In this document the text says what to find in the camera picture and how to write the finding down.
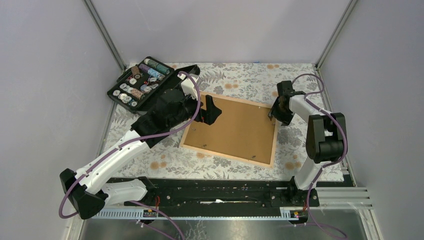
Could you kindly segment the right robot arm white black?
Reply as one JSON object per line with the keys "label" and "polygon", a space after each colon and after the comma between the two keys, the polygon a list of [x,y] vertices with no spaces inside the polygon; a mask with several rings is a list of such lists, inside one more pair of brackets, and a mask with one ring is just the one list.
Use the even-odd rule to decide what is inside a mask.
{"label": "right robot arm white black", "polygon": [[277,85],[277,98],[268,117],[290,125],[294,116],[307,123],[305,149],[307,159],[293,177],[294,188],[287,191],[287,201],[293,206],[306,199],[306,190],[312,189],[322,170],[341,161],[347,154],[346,119],[342,113],[326,111],[307,98],[303,91],[296,91],[289,80]]}

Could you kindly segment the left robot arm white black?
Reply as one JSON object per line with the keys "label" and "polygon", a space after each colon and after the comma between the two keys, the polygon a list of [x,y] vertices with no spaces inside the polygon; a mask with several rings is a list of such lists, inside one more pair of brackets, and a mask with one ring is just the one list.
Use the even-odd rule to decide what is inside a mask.
{"label": "left robot arm white black", "polygon": [[108,205],[129,201],[139,201],[144,206],[152,204],[155,192],[142,180],[120,183],[108,183],[108,180],[130,160],[167,136],[184,130],[193,121],[212,125],[221,114],[211,95],[206,95],[202,102],[200,96],[177,89],[166,90],[111,148],[76,171],[67,168],[60,173],[65,196],[59,216],[67,218],[63,214],[65,201],[70,201],[83,220],[92,218]]}

